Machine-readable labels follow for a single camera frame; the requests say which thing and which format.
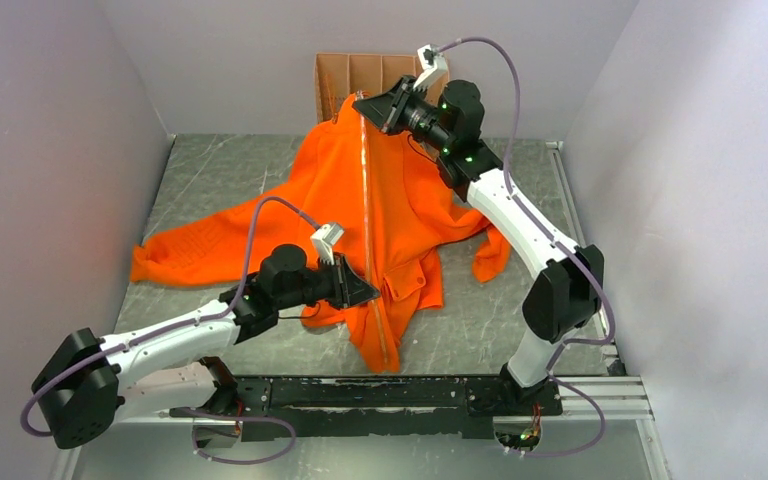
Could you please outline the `orange jacket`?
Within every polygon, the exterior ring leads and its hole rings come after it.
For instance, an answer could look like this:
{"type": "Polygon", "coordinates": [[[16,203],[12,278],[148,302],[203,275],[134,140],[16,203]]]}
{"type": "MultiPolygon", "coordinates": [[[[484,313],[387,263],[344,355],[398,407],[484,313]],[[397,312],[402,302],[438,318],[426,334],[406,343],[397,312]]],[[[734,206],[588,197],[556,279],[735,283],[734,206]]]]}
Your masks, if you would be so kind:
{"type": "Polygon", "coordinates": [[[488,219],[455,202],[412,139],[376,131],[347,99],[335,120],[305,137],[285,183],[151,236],[134,249],[130,278],[173,287],[231,282],[243,271],[256,271],[281,244],[298,245],[314,258],[312,222],[343,228],[337,250],[380,295],[349,310],[307,309],[304,323],[344,323],[375,373],[398,371],[401,340],[413,315],[443,306],[439,246],[485,233],[472,261],[481,282],[499,275],[511,254],[488,219]]]}

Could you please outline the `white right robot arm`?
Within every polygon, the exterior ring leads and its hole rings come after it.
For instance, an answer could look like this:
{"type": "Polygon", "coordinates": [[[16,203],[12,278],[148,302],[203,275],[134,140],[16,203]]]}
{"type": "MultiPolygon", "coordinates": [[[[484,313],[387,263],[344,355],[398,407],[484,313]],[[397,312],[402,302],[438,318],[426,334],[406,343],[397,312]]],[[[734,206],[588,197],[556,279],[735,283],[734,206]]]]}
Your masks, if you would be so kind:
{"type": "Polygon", "coordinates": [[[604,256],[598,247],[581,247],[558,230],[505,172],[481,138],[485,109],[474,83],[451,81],[431,104],[415,89],[416,81],[404,76],[353,107],[381,133],[407,132],[436,150],[446,186],[491,222],[532,274],[522,303],[526,331],[502,368],[508,381],[499,389],[502,406],[522,414],[536,403],[537,386],[548,378],[564,341],[601,310],[597,290],[604,256]]]}

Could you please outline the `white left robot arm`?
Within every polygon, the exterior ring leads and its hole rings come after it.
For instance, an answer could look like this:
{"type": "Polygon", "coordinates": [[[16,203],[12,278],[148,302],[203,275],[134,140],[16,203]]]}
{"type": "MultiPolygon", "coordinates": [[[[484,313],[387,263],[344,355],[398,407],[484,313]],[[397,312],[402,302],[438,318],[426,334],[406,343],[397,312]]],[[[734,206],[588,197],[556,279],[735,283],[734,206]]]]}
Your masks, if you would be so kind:
{"type": "Polygon", "coordinates": [[[275,327],[285,309],[352,309],[379,295],[345,255],[310,267],[299,246],[280,245],[239,285],[194,311],[122,334],[83,328],[67,335],[32,382],[20,425],[68,450],[143,413],[224,415],[235,406],[237,383],[219,352],[275,327]]]}

